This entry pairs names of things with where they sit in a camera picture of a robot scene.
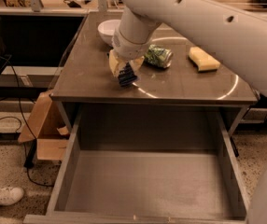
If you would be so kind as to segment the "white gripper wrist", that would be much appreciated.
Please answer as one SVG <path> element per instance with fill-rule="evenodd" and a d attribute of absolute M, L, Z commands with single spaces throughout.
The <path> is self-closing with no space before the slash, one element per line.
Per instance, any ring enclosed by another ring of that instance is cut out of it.
<path fill-rule="evenodd" d="M 150 38 L 149 32 L 130 32 L 129 35 L 124 35 L 119 27 L 115 30 L 112 38 L 113 49 L 109 51 L 109 68 L 114 77 L 126 73 L 125 61 L 130 60 L 133 75 L 141 68 L 145 60 L 142 56 L 148 50 Z"/>

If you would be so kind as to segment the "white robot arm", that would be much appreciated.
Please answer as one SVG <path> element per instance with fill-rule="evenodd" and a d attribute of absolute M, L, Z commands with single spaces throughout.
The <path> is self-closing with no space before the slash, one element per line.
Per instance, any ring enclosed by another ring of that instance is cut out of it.
<path fill-rule="evenodd" d="M 114 77 L 141 58 L 163 23 L 223 62 L 267 97 L 267 18 L 213 0 L 122 0 L 109 67 Z"/>

